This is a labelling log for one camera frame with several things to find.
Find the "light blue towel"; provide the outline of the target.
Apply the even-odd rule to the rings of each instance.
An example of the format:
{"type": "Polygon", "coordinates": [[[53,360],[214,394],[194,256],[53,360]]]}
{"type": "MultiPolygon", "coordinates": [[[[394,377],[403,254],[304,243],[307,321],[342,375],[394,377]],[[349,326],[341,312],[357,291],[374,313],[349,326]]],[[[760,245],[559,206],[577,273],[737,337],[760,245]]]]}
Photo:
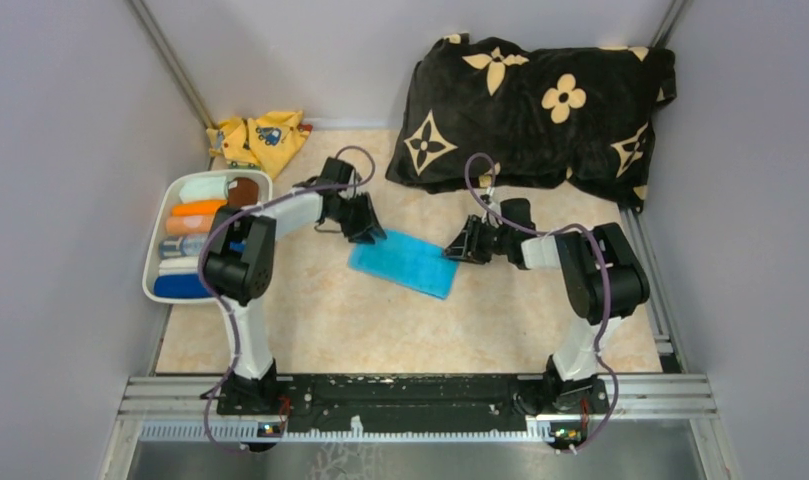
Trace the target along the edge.
{"type": "Polygon", "coordinates": [[[443,248],[397,231],[374,244],[358,244],[348,267],[434,298],[451,293],[459,263],[446,258],[443,248]]]}

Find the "black blanket with beige flowers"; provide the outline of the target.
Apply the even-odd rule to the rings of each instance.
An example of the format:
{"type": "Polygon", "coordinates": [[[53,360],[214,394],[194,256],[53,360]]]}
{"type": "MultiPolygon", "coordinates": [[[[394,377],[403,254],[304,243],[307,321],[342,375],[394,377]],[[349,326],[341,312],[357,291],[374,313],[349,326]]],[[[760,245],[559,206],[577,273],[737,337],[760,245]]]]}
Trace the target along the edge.
{"type": "Polygon", "coordinates": [[[385,176],[433,194],[569,183],[641,211],[652,119],[676,96],[666,48],[525,50],[448,35],[414,66],[385,176]]]}

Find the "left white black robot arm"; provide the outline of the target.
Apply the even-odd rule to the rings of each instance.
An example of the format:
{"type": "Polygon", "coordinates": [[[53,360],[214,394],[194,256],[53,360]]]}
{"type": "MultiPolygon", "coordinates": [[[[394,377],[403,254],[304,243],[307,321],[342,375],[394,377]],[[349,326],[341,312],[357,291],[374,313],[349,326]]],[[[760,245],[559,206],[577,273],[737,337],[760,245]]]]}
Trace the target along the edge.
{"type": "Polygon", "coordinates": [[[222,207],[199,255],[202,286],[224,315],[232,350],[218,388],[239,398],[257,414],[272,411],[280,399],[276,363],[269,348],[262,297],[274,273],[275,247],[285,236],[327,220],[337,223],[353,244],[386,239],[366,179],[349,162],[329,157],[319,175],[284,195],[250,207],[222,207]]]}

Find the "mint green rolled towel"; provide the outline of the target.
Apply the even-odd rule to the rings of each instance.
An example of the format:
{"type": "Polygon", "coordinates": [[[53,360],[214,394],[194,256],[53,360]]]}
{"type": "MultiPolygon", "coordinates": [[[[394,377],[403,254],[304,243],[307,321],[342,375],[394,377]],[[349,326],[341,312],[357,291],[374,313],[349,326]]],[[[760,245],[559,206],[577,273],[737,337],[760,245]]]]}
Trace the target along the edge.
{"type": "Polygon", "coordinates": [[[184,182],[178,191],[181,203],[226,200],[229,180],[226,176],[195,177],[184,182]]]}

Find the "salmon rolled towel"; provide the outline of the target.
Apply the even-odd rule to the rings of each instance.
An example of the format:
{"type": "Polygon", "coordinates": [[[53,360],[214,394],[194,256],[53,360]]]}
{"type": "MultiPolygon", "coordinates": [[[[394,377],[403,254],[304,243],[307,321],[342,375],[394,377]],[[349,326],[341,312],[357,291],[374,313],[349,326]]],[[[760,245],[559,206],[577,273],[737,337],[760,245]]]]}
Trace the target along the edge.
{"type": "Polygon", "coordinates": [[[213,215],[170,216],[165,221],[165,232],[170,236],[206,234],[213,221],[213,215]]]}

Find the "brown towel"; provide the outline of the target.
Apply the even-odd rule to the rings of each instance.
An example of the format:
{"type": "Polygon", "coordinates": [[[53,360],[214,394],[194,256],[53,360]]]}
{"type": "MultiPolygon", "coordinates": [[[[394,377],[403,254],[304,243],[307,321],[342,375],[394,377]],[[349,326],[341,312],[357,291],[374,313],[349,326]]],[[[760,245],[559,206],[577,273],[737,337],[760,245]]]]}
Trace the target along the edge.
{"type": "Polygon", "coordinates": [[[259,184],[249,177],[236,177],[227,183],[227,205],[231,208],[252,206],[259,201],[259,184]]]}

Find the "orange rolled towel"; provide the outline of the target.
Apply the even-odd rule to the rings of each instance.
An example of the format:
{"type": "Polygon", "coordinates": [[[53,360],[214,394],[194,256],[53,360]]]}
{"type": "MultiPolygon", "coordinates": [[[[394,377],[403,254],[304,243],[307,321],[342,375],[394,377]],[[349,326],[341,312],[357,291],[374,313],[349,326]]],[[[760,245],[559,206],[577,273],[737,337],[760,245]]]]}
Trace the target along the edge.
{"type": "Polygon", "coordinates": [[[226,200],[201,200],[189,203],[180,203],[173,206],[170,214],[175,217],[212,216],[227,205],[226,200]]]}

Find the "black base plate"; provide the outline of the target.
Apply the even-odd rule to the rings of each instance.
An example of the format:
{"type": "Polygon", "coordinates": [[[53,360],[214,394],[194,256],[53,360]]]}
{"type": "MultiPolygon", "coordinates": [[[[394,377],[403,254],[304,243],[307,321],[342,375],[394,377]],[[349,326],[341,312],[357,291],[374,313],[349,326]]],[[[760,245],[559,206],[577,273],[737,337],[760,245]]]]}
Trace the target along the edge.
{"type": "Polygon", "coordinates": [[[215,401],[220,415],[273,415],[289,433],[516,433],[537,415],[604,414],[610,407],[598,376],[561,381],[552,374],[232,375],[215,401]]]}

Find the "yellow printed cloth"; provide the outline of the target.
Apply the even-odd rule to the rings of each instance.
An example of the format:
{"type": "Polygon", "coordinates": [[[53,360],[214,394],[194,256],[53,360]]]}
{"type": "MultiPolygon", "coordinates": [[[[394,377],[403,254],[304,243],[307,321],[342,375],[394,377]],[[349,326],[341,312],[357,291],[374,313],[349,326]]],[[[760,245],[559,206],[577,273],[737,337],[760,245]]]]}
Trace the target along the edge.
{"type": "Polygon", "coordinates": [[[271,111],[259,117],[231,117],[206,136],[214,157],[230,169],[261,171],[276,179],[309,139],[314,127],[304,112],[271,111]]]}

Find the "aluminium frame rail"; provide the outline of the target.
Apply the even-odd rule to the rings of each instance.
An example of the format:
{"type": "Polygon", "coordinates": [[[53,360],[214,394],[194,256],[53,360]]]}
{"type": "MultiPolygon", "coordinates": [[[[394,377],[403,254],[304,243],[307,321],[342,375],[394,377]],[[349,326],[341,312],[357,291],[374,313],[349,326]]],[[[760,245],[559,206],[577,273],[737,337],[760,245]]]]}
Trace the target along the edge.
{"type": "Polygon", "coordinates": [[[480,434],[289,433],[273,415],[223,416],[211,376],[131,378],[104,479],[735,479],[702,374],[603,378],[604,414],[537,415],[480,434]]]}

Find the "white plastic basket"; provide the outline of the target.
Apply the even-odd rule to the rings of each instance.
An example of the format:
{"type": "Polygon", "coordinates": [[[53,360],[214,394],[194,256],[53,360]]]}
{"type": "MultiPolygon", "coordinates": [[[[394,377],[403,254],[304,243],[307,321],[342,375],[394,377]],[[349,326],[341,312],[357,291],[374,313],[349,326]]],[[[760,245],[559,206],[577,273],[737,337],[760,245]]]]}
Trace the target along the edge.
{"type": "Polygon", "coordinates": [[[226,176],[229,181],[236,177],[249,177],[259,184],[260,191],[258,203],[270,200],[273,197],[273,182],[271,178],[268,175],[264,174],[263,172],[256,170],[211,170],[182,176],[179,179],[175,180],[172,184],[170,184],[170,186],[168,187],[163,196],[162,203],[159,207],[159,213],[155,225],[153,227],[153,232],[148,247],[148,253],[145,259],[142,277],[142,288],[144,293],[146,294],[146,296],[148,296],[150,299],[156,302],[164,304],[198,304],[198,303],[206,303],[211,300],[211,296],[205,299],[193,299],[193,300],[169,299],[157,297],[153,293],[154,282],[156,278],[159,276],[158,264],[161,261],[157,252],[157,248],[158,244],[163,239],[170,236],[167,235],[165,232],[165,221],[170,216],[172,216],[170,214],[171,208],[181,203],[178,198],[178,191],[180,190],[180,187],[184,184],[185,181],[195,177],[207,177],[207,176],[226,176]]]}

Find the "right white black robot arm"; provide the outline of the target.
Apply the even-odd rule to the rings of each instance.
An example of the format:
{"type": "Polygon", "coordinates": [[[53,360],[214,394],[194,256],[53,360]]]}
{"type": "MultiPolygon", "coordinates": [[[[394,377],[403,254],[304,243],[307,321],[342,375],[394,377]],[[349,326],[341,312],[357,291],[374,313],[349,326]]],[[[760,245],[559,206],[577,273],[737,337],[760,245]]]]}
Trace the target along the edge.
{"type": "Polygon", "coordinates": [[[648,301],[648,277],[618,223],[538,236],[529,200],[512,198],[495,207],[495,215],[469,216],[443,255],[478,265],[501,255],[520,270],[561,273],[576,320],[549,358],[543,398],[552,410],[568,412],[592,390],[612,329],[648,301]]]}

